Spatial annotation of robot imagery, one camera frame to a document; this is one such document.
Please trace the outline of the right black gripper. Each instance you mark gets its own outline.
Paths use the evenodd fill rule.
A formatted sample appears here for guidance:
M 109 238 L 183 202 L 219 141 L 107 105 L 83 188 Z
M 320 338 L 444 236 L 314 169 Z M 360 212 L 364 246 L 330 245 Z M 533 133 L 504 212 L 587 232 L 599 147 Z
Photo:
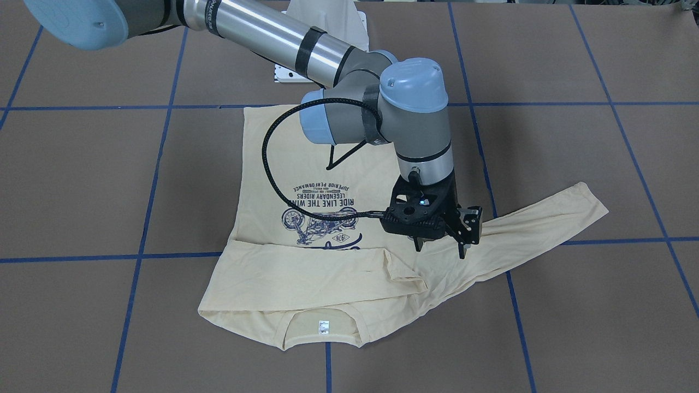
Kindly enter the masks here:
M 468 245 L 479 244 L 481 238 L 482 207 L 461 207 L 453 172 L 429 186 L 422 186 L 420 179 L 416 171 L 407 180 L 398 177 L 391 203 L 381 218 L 382 228 L 390 234 L 412 237 L 416 252 L 422 251 L 424 241 L 449 235 L 457 242 L 459 258 L 465 259 Z

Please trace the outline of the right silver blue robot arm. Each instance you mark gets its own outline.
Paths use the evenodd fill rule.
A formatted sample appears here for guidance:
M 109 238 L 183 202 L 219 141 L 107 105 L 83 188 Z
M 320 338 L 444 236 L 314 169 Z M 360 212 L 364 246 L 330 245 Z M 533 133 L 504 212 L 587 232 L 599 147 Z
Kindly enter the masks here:
M 125 40 L 183 26 L 208 31 L 246 47 L 321 86 L 270 125 L 262 163 L 270 186 L 297 217 L 317 222 L 380 221 L 387 233 L 424 242 L 451 236 L 460 258 L 479 244 L 482 208 L 461 207 L 454 174 L 448 94 L 434 60 L 397 60 L 386 51 L 364 51 L 317 26 L 257 1 L 26 1 L 33 17 L 52 35 L 81 50 L 101 50 Z M 288 117 L 300 115 L 313 144 L 393 144 L 400 176 L 384 211 L 305 211 L 273 179 L 267 150 Z

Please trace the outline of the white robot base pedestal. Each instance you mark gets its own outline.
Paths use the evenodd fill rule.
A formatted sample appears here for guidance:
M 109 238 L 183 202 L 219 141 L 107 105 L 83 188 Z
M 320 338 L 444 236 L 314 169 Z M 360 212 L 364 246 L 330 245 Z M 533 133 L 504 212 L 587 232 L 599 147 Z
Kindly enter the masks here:
M 304 25 L 302 35 L 312 35 L 302 49 L 300 62 L 292 55 L 289 67 L 275 65 L 277 83 L 317 82 L 332 87 L 335 75 L 348 50 L 369 51 L 365 14 L 354 1 L 290 1 L 282 11 Z

